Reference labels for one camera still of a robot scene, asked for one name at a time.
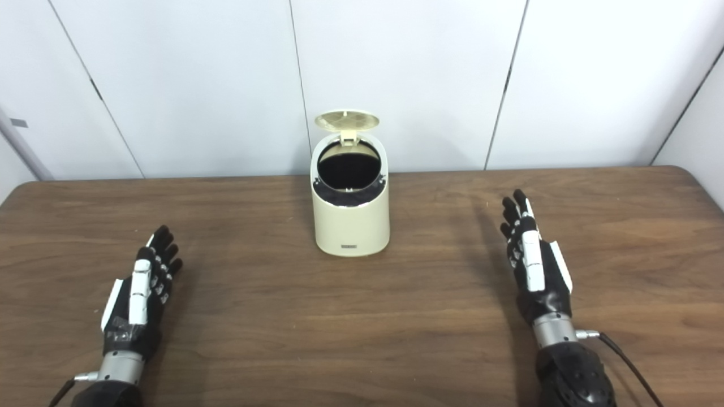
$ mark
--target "robotic hand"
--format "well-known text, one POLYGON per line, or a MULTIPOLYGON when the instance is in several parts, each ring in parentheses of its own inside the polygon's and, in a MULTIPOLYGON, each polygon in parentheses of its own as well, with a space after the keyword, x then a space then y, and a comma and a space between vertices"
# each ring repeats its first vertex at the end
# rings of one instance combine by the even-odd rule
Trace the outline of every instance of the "robotic hand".
POLYGON ((133 273, 116 280, 101 320, 103 363, 97 372, 76 375, 61 389, 58 403, 75 382, 95 382, 73 398, 72 407, 141 407, 143 366, 159 348, 161 317, 181 259, 173 234, 161 226, 140 248, 133 273))
POLYGON ((556 242, 541 239, 531 203, 521 190, 503 199, 508 258, 518 285, 518 310, 533 328, 539 351, 536 373, 541 407, 615 407, 613 386, 598 355, 579 339, 598 335, 576 331, 571 317, 573 285, 556 242))

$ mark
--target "open lid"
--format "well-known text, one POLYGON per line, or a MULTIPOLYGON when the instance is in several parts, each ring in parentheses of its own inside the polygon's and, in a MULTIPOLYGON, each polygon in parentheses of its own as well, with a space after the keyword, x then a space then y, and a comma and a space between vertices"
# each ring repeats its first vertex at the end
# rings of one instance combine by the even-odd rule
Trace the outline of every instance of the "open lid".
POLYGON ((314 120, 319 127, 331 132, 364 131, 376 127, 379 119, 372 113, 361 110, 332 110, 322 113, 314 120))

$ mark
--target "wooden table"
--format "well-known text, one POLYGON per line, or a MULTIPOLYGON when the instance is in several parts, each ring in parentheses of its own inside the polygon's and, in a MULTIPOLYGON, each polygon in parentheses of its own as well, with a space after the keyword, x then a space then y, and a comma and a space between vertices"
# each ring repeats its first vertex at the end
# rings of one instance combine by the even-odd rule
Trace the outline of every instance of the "wooden table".
MULTIPOLYGON (((186 265, 144 372, 148 407, 535 406, 536 346, 498 232, 500 200, 520 187, 565 254, 576 326, 617 340, 667 406, 724 406, 724 216, 688 173, 390 185, 392 240, 361 259, 316 247, 304 176, 23 185, 0 208, 0 404, 44 406, 99 367, 113 279, 166 223, 186 265)), ((590 346, 619 406, 652 406, 590 346)))

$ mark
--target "white finger segment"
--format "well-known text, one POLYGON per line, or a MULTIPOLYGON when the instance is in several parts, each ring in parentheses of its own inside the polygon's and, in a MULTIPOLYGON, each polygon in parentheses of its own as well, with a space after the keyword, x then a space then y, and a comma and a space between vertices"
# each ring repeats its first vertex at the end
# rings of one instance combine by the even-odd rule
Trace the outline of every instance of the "white finger segment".
POLYGON ((128 302, 128 322, 145 325, 148 322, 146 307, 151 294, 151 262, 136 260, 131 277, 131 293, 128 302))
POLYGON ((530 216, 531 218, 535 219, 535 216, 533 215, 533 206, 531 205, 530 200, 528 200, 527 198, 526 198, 526 211, 523 213, 523 216, 530 216))
POLYGON ((106 329, 108 320, 111 318, 111 312, 113 312, 113 307, 116 306, 116 300, 118 299, 118 294, 121 292, 121 286, 123 286, 123 280, 116 280, 113 282, 111 295, 108 297, 106 309, 103 310, 103 317, 101 318, 101 332, 106 329))
POLYGON ((521 236, 523 265, 526 267, 528 291, 545 290, 543 258, 537 230, 528 230, 521 236))
POLYGON ((563 281, 565 282, 565 286, 568 287, 568 292, 573 292, 573 280, 571 279, 571 273, 568 271, 568 266, 565 265, 565 260, 563 259, 563 253, 560 252, 560 247, 558 247, 558 242, 552 242, 550 243, 550 248, 553 250, 553 257, 555 257, 555 262, 558 263, 558 269, 560 270, 560 275, 563 277, 563 281))

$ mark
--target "panel seam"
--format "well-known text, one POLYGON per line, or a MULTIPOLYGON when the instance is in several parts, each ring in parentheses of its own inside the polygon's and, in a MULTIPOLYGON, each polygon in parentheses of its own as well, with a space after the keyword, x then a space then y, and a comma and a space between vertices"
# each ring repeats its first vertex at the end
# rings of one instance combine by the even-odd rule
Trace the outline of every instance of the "panel seam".
POLYGON ((135 164, 136 168, 138 168, 138 172, 140 173, 140 176, 142 178, 146 178, 146 175, 143 174, 143 170, 140 168, 140 165, 138 163, 138 160, 136 159, 135 155, 133 154, 133 151, 131 150, 130 146, 128 145, 128 142, 126 141, 126 137, 123 136, 123 132, 121 131, 121 128, 118 126, 118 123, 116 122, 116 118, 113 117, 113 114, 111 113, 111 110, 108 108, 108 104, 106 104, 105 99, 103 99, 103 96, 101 95, 100 90, 96 86, 96 82, 93 81, 93 77, 91 76, 91 72, 88 70, 88 67, 85 66, 85 62, 83 61, 83 58, 80 56, 80 53, 78 52, 78 49, 75 47, 75 43, 70 38, 70 34, 68 33, 68 29, 66 29, 65 24, 63 24, 63 20, 60 19, 60 14, 58 14, 58 11, 55 9, 55 6, 53 5, 52 0, 48 0, 48 4, 50 5, 51 9, 53 9, 53 13, 55 14, 55 18, 58 20, 58 23, 60 24, 61 28, 63 29, 63 32, 65 33, 65 37, 68 38, 68 42, 70 42, 70 46, 73 48, 73 51, 75 52, 75 56, 78 57, 78 60, 80 61, 80 65, 83 66, 83 70, 85 70, 85 74, 88 76, 88 79, 90 83, 93 85, 93 87, 96 89, 96 92, 98 94, 98 97, 101 100, 101 103, 103 104, 103 107, 106 109, 106 113, 108 113, 108 116, 111 118, 111 122, 113 122, 113 126, 116 128, 116 131, 118 132, 118 135, 121 137, 121 140, 123 141, 123 144, 126 146, 126 149, 128 150, 128 154, 131 155, 131 159, 133 160, 133 163, 135 164))
POLYGON ((488 162, 490 161, 490 154, 493 151, 493 143, 495 142, 495 136, 497 134, 498 123, 500 122, 500 113, 502 112, 503 104, 505 103, 505 94, 508 92, 508 84, 510 83, 510 76, 513 74, 513 64, 515 64, 515 56, 518 53, 518 44, 521 42, 521 34, 523 32, 523 24, 526 21, 526 13, 528 12, 528 4, 530 0, 526 0, 526 5, 523 7, 523 15, 521 16, 521 24, 518 27, 518 35, 515 37, 515 45, 513 47, 513 55, 510 56, 510 65, 508 66, 508 76, 505 77, 505 85, 502 88, 502 95, 500 96, 500 104, 498 105, 498 111, 495 116, 495 125, 493 126, 493 133, 490 136, 490 144, 488 145, 488 152, 485 156, 485 165, 483 170, 488 169, 488 162))
POLYGON ((304 97, 304 82, 302 81, 302 64, 299 60, 299 45, 297 44, 297 27, 294 24, 294 9, 292 0, 289 0, 289 16, 292 19, 292 34, 294 35, 294 52, 297 57, 297 73, 299 74, 299 89, 302 93, 302 109, 304 110, 304 125, 307 127, 307 143, 309 144, 309 158, 312 157, 312 137, 309 133, 309 116, 307 115, 307 101, 304 97))
POLYGON ((666 143, 667 143, 667 142, 669 141, 669 139, 671 138, 671 135, 674 133, 674 130, 676 130, 679 122, 681 121, 681 119, 683 119, 684 115, 685 115, 686 112, 689 110, 689 107, 691 106, 691 103, 693 103, 693 102, 694 102, 694 99, 696 99, 696 95, 699 94, 699 91, 702 89, 702 86, 704 85, 704 83, 705 83, 705 82, 707 81, 707 79, 709 78, 709 74, 712 73, 712 71, 714 70, 714 67, 716 66, 716 64, 717 64, 717 63, 719 62, 719 60, 721 59, 722 53, 724 53, 724 47, 722 47, 721 50, 719 50, 719 54, 717 55, 716 58, 714 58, 714 63, 712 64, 711 67, 709 67, 709 70, 707 71, 706 75, 704 75, 704 78, 702 79, 702 81, 701 81, 701 83, 699 84, 699 86, 696 87, 696 90, 695 90, 694 93, 691 95, 691 98, 689 98, 689 101, 686 102, 686 106, 685 106, 685 107, 683 108, 683 110, 681 111, 681 114, 679 114, 679 117, 676 119, 676 121, 674 122, 673 126, 671 126, 671 130, 669 130, 669 133, 668 133, 668 134, 666 135, 666 137, 664 138, 664 141, 661 142, 661 146, 659 146, 659 149, 656 150, 656 154, 654 154, 654 158, 651 159, 651 162, 649 163, 649 166, 654 165, 654 162, 656 161, 656 158, 658 158, 658 157, 659 157, 659 154, 661 154, 661 151, 664 149, 664 146, 666 145, 666 143))

